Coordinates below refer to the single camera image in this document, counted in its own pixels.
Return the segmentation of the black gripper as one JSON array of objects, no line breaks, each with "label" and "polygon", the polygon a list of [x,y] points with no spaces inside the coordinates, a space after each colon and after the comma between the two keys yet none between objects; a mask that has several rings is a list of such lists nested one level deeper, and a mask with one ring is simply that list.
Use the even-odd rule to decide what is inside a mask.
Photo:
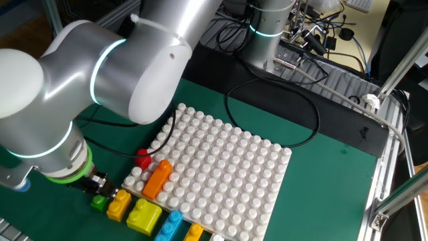
[{"label": "black gripper", "polygon": [[76,181],[68,184],[68,187],[79,189],[89,195],[101,195],[106,198],[114,198],[118,192],[118,188],[107,179],[106,173],[97,171],[82,176]]}]

